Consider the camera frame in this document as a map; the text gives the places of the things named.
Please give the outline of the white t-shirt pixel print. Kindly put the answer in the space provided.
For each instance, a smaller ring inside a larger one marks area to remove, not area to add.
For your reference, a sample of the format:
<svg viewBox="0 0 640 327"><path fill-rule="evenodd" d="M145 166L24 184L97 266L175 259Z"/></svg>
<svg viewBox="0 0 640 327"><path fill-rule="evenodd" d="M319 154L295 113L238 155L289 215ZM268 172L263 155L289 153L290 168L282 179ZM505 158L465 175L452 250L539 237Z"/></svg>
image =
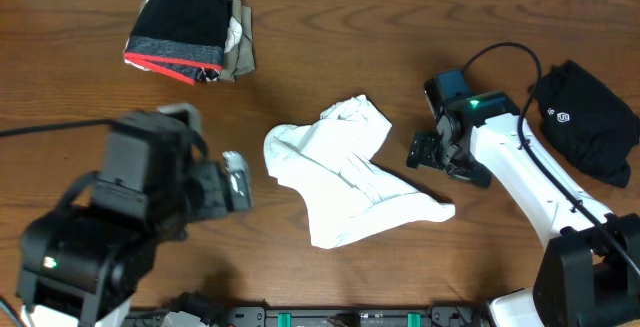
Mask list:
<svg viewBox="0 0 640 327"><path fill-rule="evenodd" d="M311 125L278 125L264 140L268 174L304 200L311 244L345 246L401 225L445 222L456 212L371 162L391 122L359 95Z"/></svg>

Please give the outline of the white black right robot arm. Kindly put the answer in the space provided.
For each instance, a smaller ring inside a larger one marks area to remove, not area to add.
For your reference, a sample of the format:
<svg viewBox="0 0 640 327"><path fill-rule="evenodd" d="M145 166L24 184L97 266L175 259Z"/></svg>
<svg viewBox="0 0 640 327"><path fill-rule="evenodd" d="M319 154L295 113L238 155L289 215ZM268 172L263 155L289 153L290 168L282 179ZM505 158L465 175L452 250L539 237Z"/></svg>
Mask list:
<svg viewBox="0 0 640 327"><path fill-rule="evenodd" d="M619 326L639 318L639 217L615 215L541 146L502 92L429 92L433 132L407 164L486 188L504 186L544 248L533 287L493 299L495 326Z"/></svg>

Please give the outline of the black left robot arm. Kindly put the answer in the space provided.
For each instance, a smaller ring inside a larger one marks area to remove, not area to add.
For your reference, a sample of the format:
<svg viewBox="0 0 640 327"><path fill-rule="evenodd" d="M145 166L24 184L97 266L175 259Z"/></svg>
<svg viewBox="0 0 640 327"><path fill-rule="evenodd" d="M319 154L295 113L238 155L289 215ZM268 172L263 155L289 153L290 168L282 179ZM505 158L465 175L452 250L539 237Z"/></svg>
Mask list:
<svg viewBox="0 0 640 327"><path fill-rule="evenodd" d="M243 156L218 163L187 112L109 121L98 171L78 177L24 231L17 296L26 326L119 326L160 244L252 207Z"/></svg>

